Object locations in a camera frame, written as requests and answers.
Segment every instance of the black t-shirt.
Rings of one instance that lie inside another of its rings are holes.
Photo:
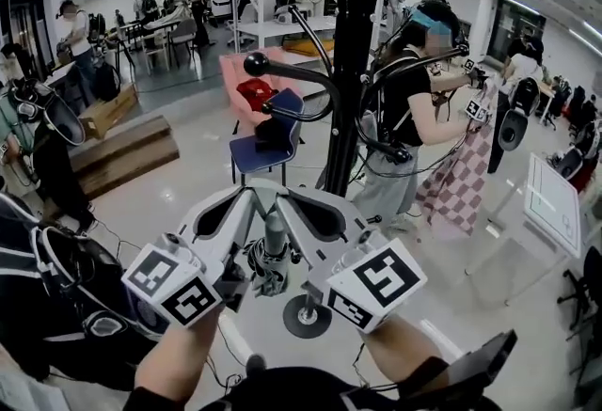
[[[439,358],[427,359],[408,379],[396,385],[400,396],[416,392],[447,367],[447,363]],[[202,411],[402,409],[398,406],[397,401],[371,389],[348,385],[326,371],[313,368],[274,368],[246,378],[227,396],[203,407]],[[123,411],[181,410],[183,404],[174,403],[142,387],[132,392],[123,408]]]
[[[525,50],[525,44],[522,39],[514,39],[508,47],[508,58],[512,58],[514,55],[521,53]]]
[[[407,58],[404,63],[406,65],[411,65],[419,58],[419,56],[413,50],[405,49],[400,55],[400,58]],[[408,97],[418,95],[419,93],[431,94],[431,79],[429,78],[428,71],[424,67],[404,73],[385,84],[383,123],[388,130],[391,142],[398,141],[412,147],[419,147],[422,145],[422,140],[420,140],[411,113],[397,131],[393,131],[395,126],[410,108],[407,101]]]

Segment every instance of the red bag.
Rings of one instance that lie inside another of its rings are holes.
[[[278,93],[260,78],[251,78],[236,88],[251,105],[254,112],[261,112],[261,106]]]

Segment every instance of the pink chair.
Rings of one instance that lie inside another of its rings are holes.
[[[262,52],[271,60],[284,61],[284,50],[280,47],[273,46],[262,48],[260,50],[254,50],[251,53],[257,51]],[[253,78],[245,71],[244,63],[247,55],[248,54],[235,54],[222,55],[219,57],[219,66],[221,67],[222,75],[224,76],[224,87],[230,98],[230,108],[237,118],[236,126],[234,127],[234,132],[232,134],[237,134],[240,131],[243,135],[251,135],[254,133],[255,127],[271,118],[271,116],[265,115],[262,112],[254,112],[246,98],[236,89],[239,84]],[[299,97],[303,98],[303,93],[301,93],[294,80],[291,80],[290,78],[264,75],[261,79],[275,90],[290,88]]]

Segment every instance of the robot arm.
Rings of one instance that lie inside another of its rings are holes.
[[[123,282],[175,324],[192,325],[221,303],[238,310],[249,279],[234,259],[256,211],[266,223],[266,245],[278,242],[273,224],[267,225],[277,219],[290,246],[307,261],[304,287],[313,299],[363,332],[426,283],[403,244],[371,228],[349,201],[259,179],[200,202],[177,234],[163,234],[142,249]],[[290,246],[281,254],[290,253]]]

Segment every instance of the wooden board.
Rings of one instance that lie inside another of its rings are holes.
[[[83,176],[96,167],[140,149],[170,133],[171,128],[167,120],[163,116],[157,117],[74,155],[71,158],[71,167],[78,176]]]
[[[179,157],[178,146],[169,134],[107,161],[80,177],[79,182],[87,197],[94,199]]]

